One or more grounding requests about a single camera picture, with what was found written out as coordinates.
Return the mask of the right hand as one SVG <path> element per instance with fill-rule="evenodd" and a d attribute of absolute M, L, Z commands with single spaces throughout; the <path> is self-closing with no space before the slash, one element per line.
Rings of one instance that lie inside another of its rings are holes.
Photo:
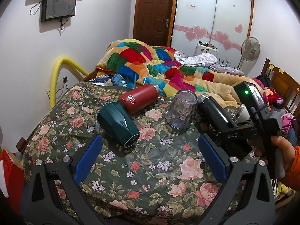
<path fill-rule="evenodd" d="M 255 147 L 255 156 L 259 157 L 267 164 L 267 159 L 263 158 L 262 151 L 258 148 L 260 142 L 260 137 L 255 137 L 249 140 L 248 144 Z M 284 169 L 287 172 L 291 168 L 296 157 L 296 151 L 294 147 L 288 140 L 281 136 L 271 136 L 271 142 L 273 143 L 273 145 L 276 145 L 279 149 L 281 149 L 283 155 Z"/>

